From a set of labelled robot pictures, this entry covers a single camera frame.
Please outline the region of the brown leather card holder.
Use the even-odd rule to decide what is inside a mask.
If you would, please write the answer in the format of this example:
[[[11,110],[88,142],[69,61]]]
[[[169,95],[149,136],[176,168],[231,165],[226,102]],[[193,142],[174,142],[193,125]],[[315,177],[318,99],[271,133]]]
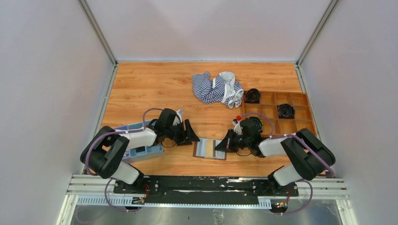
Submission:
[[[218,139],[200,138],[199,142],[194,144],[193,157],[226,160],[226,153],[215,149],[220,142]]]

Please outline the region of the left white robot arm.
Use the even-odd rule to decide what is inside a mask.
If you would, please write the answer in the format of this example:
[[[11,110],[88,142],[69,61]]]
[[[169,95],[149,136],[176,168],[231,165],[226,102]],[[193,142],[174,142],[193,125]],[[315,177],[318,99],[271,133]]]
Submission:
[[[159,109],[154,123],[143,123],[136,129],[102,127],[80,155],[80,161],[92,176],[124,182],[133,194],[144,187],[144,174],[134,166],[123,162],[126,150],[160,145],[166,138],[178,146],[199,142],[188,119],[182,113],[169,108]]]

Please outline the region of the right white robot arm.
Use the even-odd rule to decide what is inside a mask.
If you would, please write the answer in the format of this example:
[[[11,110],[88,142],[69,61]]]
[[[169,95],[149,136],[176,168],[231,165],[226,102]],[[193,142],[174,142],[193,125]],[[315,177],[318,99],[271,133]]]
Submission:
[[[253,119],[244,119],[228,130],[215,150],[236,152],[247,148],[259,158],[286,155],[289,165],[268,176],[267,187],[273,195],[281,195],[287,185],[300,180],[310,181],[336,162],[334,154],[309,129],[279,137],[262,137]]]

